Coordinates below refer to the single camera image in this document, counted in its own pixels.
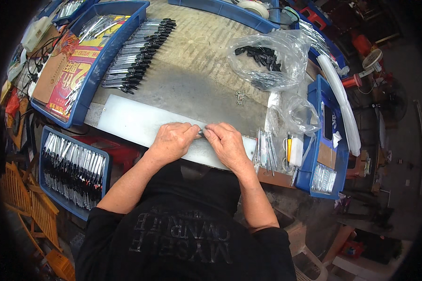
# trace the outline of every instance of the white plastic container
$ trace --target white plastic container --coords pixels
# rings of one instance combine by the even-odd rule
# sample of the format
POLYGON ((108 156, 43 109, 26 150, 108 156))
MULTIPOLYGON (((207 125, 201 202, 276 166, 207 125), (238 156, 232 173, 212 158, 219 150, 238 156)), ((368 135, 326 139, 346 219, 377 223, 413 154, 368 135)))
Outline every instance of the white plastic container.
POLYGON ((52 22, 48 17, 42 17, 27 27, 20 41, 27 52, 33 51, 51 24, 52 22))

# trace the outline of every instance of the red plastic bag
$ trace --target red plastic bag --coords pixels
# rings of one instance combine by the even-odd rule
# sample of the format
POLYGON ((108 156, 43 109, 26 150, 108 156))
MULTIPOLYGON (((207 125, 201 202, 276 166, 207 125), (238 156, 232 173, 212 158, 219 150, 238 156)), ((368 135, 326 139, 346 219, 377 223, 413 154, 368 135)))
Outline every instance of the red plastic bag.
POLYGON ((17 110, 19 109, 20 101, 17 97, 17 88, 12 89, 11 98, 8 100, 8 104, 6 104, 5 112, 7 114, 11 114, 12 117, 16 115, 17 110))

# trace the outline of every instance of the white tube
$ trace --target white tube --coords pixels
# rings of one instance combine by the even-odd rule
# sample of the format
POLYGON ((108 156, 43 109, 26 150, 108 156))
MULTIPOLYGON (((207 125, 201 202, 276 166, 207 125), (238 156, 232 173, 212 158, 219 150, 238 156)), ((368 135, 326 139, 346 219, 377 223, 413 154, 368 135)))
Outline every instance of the white tube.
POLYGON ((356 125, 353 111, 351 109, 349 100, 347 99, 346 90, 344 89, 338 73, 333 68, 330 59, 324 55, 320 55, 317 57, 317 61, 327 76, 331 89, 333 90, 333 93, 338 100, 339 107, 341 108, 349 150, 354 156, 359 156, 361 148, 360 133, 358 132, 358 126, 356 125))

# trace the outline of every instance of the wooden chair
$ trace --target wooden chair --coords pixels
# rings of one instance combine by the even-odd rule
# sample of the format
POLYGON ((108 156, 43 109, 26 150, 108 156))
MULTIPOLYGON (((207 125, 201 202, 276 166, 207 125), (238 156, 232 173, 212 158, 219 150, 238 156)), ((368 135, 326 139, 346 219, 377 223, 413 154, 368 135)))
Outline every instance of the wooden chair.
POLYGON ((56 229, 56 215, 59 210, 40 189, 35 178, 31 175, 31 166, 30 164, 27 171, 19 171, 16 164, 6 163, 5 173, 0 179, 4 204, 8 209, 17 213, 23 229, 42 256, 45 256, 44 252, 35 238, 49 239, 62 252, 56 229), (28 229, 22 215, 31 218, 30 229, 28 229), (42 232, 35 232, 34 223, 42 232))

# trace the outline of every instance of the metal table surface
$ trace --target metal table surface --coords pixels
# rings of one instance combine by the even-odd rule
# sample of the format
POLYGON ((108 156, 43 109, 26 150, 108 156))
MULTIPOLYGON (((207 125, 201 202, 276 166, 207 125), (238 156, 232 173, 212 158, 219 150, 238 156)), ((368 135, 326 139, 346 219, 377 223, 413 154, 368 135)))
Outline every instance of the metal table surface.
POLYGON ((228 122, 242 134, 264 128, 269 92, 258 90, 229 67, 231 38, 257 33, 208 12, 152 1, 147 18, 172 18, 177 27, 158 49, 135 95, 98 87, 84 122, 96 127, 110 94, 165 109, 204 123, 228 122), (236 91, 244 90, 242 105, 236 91))

